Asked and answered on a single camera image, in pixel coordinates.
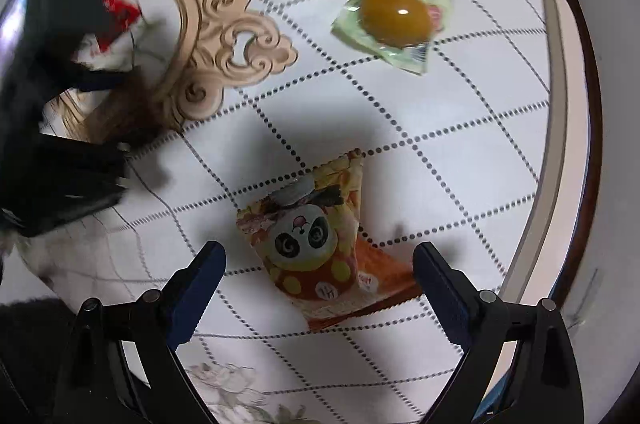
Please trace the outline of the red triangular snack packet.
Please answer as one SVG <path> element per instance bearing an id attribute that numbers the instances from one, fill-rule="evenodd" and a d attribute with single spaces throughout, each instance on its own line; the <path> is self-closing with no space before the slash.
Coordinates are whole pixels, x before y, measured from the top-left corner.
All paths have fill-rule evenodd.
<path id="1" fill-rule="evenodd" d="M 142 12 L 138 6 L 127 0 L 102 0 L 102 2 L 112 19 L 107 33 L 96 37 L 99 51 L 104 53 L 121 35 L 128 32 L 135 22 L 140 20 Z"/>

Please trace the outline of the orange panda snack packet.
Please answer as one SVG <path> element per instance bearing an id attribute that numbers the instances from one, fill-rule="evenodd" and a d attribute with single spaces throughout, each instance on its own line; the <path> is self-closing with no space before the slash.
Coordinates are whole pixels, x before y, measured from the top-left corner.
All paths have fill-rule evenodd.
<path id="1" fill-rule="evenodd" d="M 317 332 L 420 295 L 412 267 L 360 234 L 363 155 L 347 152 L 238 211 L 273 285 Z"/>

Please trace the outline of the orange jelly cup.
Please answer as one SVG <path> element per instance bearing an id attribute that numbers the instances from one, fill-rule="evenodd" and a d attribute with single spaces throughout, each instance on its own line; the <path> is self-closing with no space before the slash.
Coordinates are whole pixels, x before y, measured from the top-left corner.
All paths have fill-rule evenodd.
<path id="1" fill-rule="evenodd" d="M 332 32 L 397 69 L 423 75 L 428 52 L 453 10 L 454 0 L 349 0 Z"/>

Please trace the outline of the white quilted floral blanket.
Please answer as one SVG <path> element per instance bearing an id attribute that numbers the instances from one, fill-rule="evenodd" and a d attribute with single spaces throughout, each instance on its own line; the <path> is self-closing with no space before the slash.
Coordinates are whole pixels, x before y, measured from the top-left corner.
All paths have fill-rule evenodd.
<path id="1" fill-rule="evenodd" d="M 553 0 L 102 0 L 37 107 L 6 423 L 582 422 L 522 300 L 564 151 Z M 36 0 L 3 0 L 16 60 Z"/>

